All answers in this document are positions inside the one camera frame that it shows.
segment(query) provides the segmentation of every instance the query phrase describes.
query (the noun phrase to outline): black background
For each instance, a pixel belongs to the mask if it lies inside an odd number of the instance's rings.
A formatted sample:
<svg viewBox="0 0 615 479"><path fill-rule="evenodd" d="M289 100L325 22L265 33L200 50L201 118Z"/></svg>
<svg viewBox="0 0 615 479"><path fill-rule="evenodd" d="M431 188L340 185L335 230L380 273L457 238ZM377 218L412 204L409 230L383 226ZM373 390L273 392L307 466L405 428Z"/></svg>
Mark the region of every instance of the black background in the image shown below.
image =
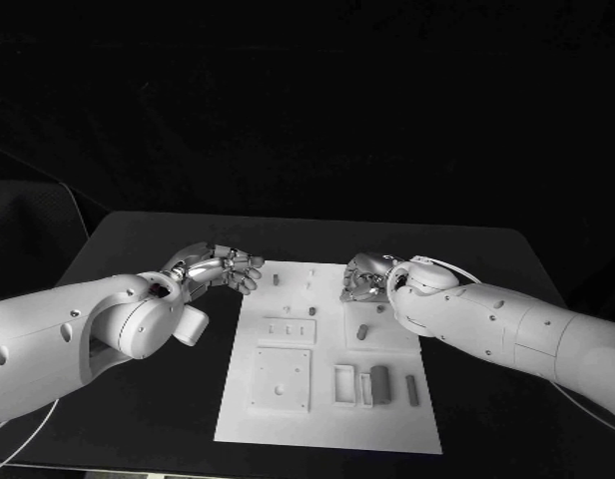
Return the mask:
<svg viewBox="0 0 615 479"><path fill-rule="evenodd" d="M90 229L514 228L615 319L615 0L524 3L1 6L0 179L66 183Z"/></svg>

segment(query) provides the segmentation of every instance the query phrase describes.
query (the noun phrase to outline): table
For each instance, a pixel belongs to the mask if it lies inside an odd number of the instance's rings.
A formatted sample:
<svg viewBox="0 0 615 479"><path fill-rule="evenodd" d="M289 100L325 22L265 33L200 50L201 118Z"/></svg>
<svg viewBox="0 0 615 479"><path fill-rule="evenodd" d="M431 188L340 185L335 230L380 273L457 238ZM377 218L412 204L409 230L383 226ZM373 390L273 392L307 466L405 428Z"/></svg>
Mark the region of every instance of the table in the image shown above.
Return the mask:
<svg viewBox="0 0 615 479"><path fill-rule="evenodd" d="M409 220L422 222L422 214ZM288 261L346 263L364 250L422 254L563 305L513 230L133 212L105 218L58 285L158 269L201 240ZM211 320L198 344L170 340L67 395L14 463L240 477L615 477L615 433L548 382L428 338L421 354L441 456L213 442L240 302L227 288L208 290L194 303ZM45 411L2 428L0 461Z"/></svg>

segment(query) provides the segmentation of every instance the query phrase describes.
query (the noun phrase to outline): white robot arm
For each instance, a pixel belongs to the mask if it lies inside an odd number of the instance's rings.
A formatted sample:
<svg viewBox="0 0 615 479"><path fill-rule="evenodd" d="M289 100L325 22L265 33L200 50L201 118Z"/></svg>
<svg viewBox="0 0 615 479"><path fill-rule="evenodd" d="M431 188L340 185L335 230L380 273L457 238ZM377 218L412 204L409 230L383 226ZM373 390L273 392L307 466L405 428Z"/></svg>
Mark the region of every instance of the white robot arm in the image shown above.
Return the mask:
<svg viewBox="0 0 615 479"><path fill-rule="evenodd" d="M171 336L194 345L208 318L187 305L208 285L256 288L263 259L203 242L159 271L119 274L0 301L0 422L144 359Z"/></svg>
<svg viewBox="0 0 615 479"><path fill-rule="evenodd" d="M615 322L501 287L459 285L421 256L360 253L343 284L343 301L389 300L409 331L560 384L615 414Z"/></svg>

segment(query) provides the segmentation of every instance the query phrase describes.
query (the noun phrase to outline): robotic hand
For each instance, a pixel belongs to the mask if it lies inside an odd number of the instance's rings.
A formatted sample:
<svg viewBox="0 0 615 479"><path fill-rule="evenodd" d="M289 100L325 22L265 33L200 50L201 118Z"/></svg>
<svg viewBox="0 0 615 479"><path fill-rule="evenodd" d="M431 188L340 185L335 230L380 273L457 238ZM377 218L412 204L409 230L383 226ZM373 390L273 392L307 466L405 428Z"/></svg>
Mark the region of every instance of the robotic hand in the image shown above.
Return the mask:
<svg viewBox="0 0 615 479"><path fill-rule="evenodd" d="M340 300L389 301L399 324L484 361L527 372L615 413L615 323L488 284L459 285L449 264L360 253Z"/></svg>
<svg viewBox="0 0 615 479"><path fill-rule="evenodd" d="M144 359L174 336L195 344L208 318L187 303L224 284L242 294L263 259L203 242L159 271L119 274L0 301L0 422Z"/></svg>

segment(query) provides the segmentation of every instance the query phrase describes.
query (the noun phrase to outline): black table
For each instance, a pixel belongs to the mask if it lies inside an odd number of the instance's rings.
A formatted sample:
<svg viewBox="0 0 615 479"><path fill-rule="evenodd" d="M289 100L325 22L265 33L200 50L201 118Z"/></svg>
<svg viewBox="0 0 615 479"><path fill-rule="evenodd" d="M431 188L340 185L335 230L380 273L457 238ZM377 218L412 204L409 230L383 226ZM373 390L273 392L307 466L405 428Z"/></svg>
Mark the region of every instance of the black table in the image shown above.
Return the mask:
<svg viewBox="0 0 615 479"><path fill-rule="evenodd" d="M422 221L422 214L409 219ZM562 305L513 230L206 215L110 214L58 285L158 269L201 240L273 260L346 263L363 250L422 254ZM66 396L12 463L242 477L428 478L461 470L472 478L615 478L615 433L548 382L428 338L421 354L441 456L213 442L240 302L227 288L210 289L194 303L211 320L198 344L170 340L148 359L116 366ZM45 411L2 428L0 461Z"/></svg>

